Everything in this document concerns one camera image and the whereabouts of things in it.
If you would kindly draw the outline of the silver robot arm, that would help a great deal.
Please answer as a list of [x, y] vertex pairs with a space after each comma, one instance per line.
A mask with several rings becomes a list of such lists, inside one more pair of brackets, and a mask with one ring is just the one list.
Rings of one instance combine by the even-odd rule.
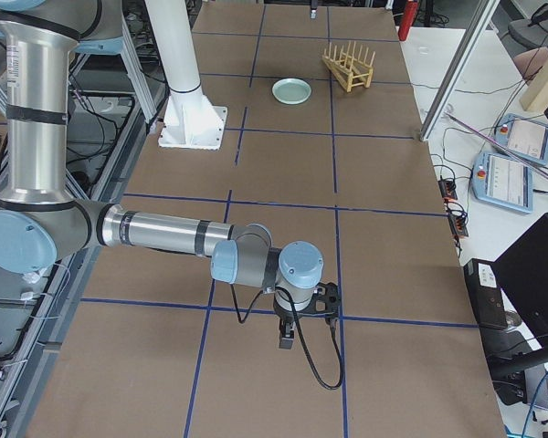
[[324, 299], [318, 248], [279, 249], [262, 225], [128, 211], [74, 198], [65, 187], [69, 58], [81, 42], [121, 35], [115, 1], [0, 1], [6, 40], [9, 177], [0, 192], [0, 267], [25, 274], [80, 249], [130, 245], [207, 257], [214, 280], [273, 295], [279, 344]]

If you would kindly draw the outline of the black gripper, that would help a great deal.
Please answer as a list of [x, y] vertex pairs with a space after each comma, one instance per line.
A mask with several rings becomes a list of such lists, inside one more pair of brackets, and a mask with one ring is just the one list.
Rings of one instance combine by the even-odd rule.
[[274, 303], [274, 311], [279, 317], [279, 348], [292, 349], [296, 319], [291, 310], [287, 310], [278, 303]]

